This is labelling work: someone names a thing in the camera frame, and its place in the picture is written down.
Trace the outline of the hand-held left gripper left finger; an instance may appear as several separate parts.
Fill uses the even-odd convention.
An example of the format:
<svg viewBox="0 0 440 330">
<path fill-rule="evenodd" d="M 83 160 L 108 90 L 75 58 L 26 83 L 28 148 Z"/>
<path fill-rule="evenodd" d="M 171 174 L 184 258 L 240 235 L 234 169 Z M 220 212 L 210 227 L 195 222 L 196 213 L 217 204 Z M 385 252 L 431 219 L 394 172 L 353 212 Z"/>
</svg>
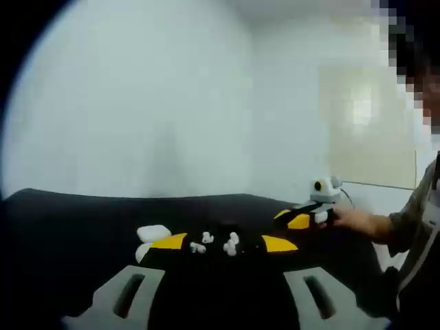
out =
<svg viewBox="0 0 440 330">
<path fill-rule="evenodd" d="M 165 275 L 166 266 L 146 266 L 146 257 L 160 252 L 179 252 L 186 233 L 166 236 L 144 243 L 136 250 L 137 264 L 129 265 L 98 288 L 92 305 L 77 317 L 65 317 L 66 329 L 147 329 L 155 295 Z"/>
</svg>

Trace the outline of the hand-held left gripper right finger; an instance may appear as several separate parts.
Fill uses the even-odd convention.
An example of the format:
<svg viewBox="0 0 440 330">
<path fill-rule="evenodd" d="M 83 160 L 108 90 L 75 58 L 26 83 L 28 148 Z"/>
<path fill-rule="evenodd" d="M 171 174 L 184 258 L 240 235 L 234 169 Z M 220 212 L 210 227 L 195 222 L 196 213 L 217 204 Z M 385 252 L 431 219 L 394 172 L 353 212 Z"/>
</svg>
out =
<svg viewBox="0 0 440 330">
<path fill-rule="evenodd" d="M 263 235 L 271 275 L 260 285 L 272 329 L 382 329 L 387 323 L 373 245 L 358 235 Z"/>
</svg>

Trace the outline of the person's right hand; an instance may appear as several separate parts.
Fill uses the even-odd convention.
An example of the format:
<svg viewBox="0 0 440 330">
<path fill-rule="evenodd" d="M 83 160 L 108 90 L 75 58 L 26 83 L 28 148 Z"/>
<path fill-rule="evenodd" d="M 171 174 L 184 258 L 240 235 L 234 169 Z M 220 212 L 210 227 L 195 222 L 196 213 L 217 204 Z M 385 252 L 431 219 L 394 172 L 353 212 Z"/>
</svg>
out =
<svg viewBox="0 0 440 330">
<path fill-rule="evenodd" d="M 334 207 L 334 226 L 348 228 L 362 234 L 371 234 L 370 215 L 361 210 Z"/>
</svg>

